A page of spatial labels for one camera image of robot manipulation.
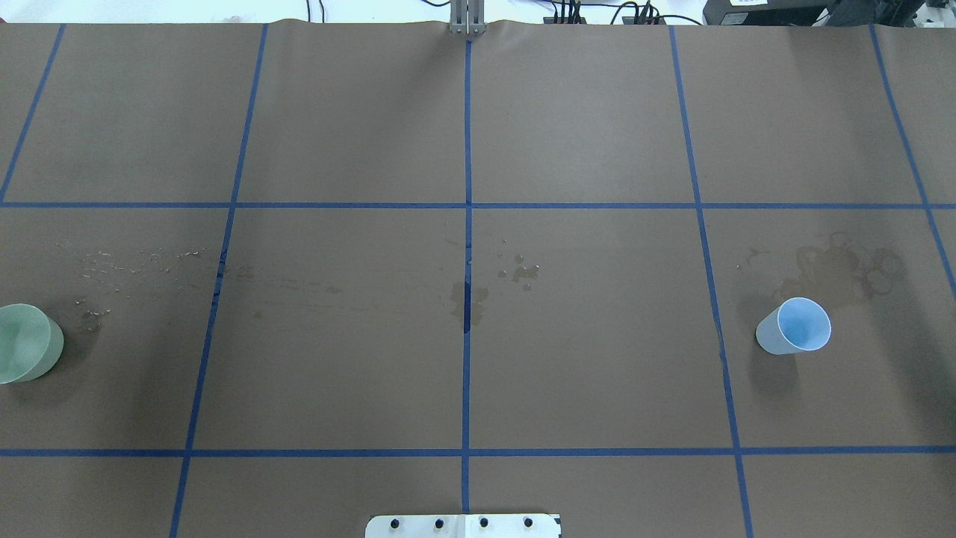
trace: white mounting plate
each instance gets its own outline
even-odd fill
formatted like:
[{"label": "white mounting plate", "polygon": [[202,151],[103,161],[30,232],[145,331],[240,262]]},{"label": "white mounting plate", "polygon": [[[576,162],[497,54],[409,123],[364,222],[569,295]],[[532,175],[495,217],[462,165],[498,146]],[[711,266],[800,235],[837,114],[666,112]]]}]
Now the white mounting plate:
[{"label": "white mounting plate", "polygon": [[560,521],[553,514],[376,516],[365,538],[560,538]]}]

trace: gray table surface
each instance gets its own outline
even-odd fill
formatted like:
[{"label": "gray table surface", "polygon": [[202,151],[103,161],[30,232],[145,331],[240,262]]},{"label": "gray table surface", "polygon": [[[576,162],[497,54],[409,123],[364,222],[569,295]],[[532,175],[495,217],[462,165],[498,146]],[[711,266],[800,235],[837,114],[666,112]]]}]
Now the gray table surface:
[{"label": "gray table surface", "polygon": [[954,45],[0,25],[0,534],[953,536]]}]

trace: black cable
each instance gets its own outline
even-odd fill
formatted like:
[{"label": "black cable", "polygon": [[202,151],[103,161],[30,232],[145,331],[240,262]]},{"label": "black cable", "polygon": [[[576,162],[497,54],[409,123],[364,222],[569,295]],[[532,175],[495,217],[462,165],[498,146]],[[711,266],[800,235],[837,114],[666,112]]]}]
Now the black cable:
[{"label": "black cable", "polygon": [[660,19],[663,19],[663,18],[683,19],[683,20],[689,20],[690,22],[696,24],[697,26],[704,26],[704,24],[702,24],[702,23],[700,23],[700,22],[698,22],[698,21],[696,21],[696,20],[694,20],[694,19],[692,19],[692,18],[690,18],[690,17],[685,17],[685,16],[683,16],[683,15],[658,15],[658,16],[652,17],[652,18],[653,18],[654,20],[660,20]]},{"label": "black cable", "polygon": [[618,10],[614,12],[614,16],[611,17],[611,24],[614,24],[614,21],[618,20],[618,13],[623,10],[626,6],[634,6],[634,18],[637,19],[638,12],[641,10],[641,6],[638,6],[637,2],[624,2],[618,6]]}]

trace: white label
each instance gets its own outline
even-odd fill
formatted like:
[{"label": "white label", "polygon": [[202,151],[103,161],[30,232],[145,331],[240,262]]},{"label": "white label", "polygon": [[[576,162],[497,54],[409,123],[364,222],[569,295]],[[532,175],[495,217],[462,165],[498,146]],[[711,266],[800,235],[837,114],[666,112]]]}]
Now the white label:
[{"label": "white label", "polygon": [[744,21],[747,20],[748,13],[727,13],[724,15],[724,20],[720,21],[721,25],[728,26],[731,24],[744,24]]}]

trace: horizontal blue line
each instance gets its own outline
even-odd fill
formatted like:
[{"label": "horizontal blue line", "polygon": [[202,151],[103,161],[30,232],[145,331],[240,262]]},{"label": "horizontal blue line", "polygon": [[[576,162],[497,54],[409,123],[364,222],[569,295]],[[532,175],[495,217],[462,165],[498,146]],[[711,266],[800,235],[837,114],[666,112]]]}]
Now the horizontal blue line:
[{"label": "horizontal blue line", "polygon": [[[193,458],[580,458],[733,456],[731,447],[701,448],[396,448],[396,449],[199,449]],[[956,445],[858,445],[741,447],[744,456],[839,454],[956,454]],[[98,448],[0,448],[8,458],[182,458],[184,450]]]},{"label": "horizontal blue line", "polygon": [[740,451],[744,456],[798,456],[814,454],[956,454],[956,446],[770,446],[741,448]]},{"label": "horizontal blue line", "polygon": [[457,448],[193,450],[193,458],[458,458]]},{"label": "horizontal blue line", "polygon": [[0,448],[8,458],[182,458],[182,450],[110,448]]},{"label": "horizontal blue line", "polygon": [[[0,202],[0,208],[37,209],[228,209],[229,202]],[[397,210],[463,210],[457,202],[237,202],[239,209],[397,209]],[[475,203],[477,210],[692,210],[697,206],[684,202],[634,203]],[[839,204],[839,203],[734,203],[704,202],[706,210],[923,210],[922,204]],[[956,204],[930,204],[936,210],[956,210]]]}]

